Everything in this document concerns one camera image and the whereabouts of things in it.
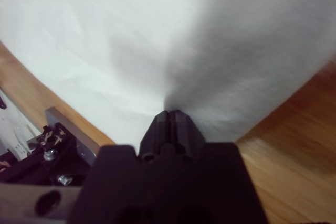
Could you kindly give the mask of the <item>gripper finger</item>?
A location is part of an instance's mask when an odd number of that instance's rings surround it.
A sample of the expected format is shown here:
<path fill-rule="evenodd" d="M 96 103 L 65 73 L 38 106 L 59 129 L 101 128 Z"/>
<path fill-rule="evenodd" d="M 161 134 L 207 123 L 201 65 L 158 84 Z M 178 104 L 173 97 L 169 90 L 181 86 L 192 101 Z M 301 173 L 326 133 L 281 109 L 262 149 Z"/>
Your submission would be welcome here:
<path fill-rule="evenodd" d="M 176 143 L 184 148 L 184 155 L 192 158 L 206 144 L 205 138 L 186 113 L 175 110 L 170 112 L 175 127 Z"/>
<path fill-rule="evenodd" d="M 155 116 L 140 144 L 140 158 L 154 161 L 172 156 L 171 114 L 163 111 Z"/>

